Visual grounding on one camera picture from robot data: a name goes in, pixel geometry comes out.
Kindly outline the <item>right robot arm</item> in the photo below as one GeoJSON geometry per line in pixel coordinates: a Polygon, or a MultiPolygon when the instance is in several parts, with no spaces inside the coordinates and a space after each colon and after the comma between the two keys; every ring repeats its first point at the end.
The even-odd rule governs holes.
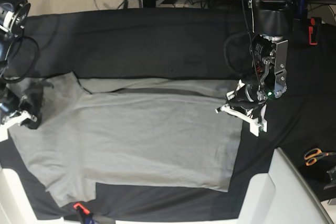
{"type": "Polygon", "coordinates": [[[40,57],[40,48],[37,41],[24,35],[30,7],[31,4],[28,0],[1,0],[1,129],[8,129],[17,123],[35,130],[41,122],[42,93],[32,96],[24,94],[18,97],[7,86],[27,78],[40,57]],[[5,77],[5,73],[15,59],[24,40],[32,42],[35,47],[30,66],[21,76],[8,79],[5,77]]]}

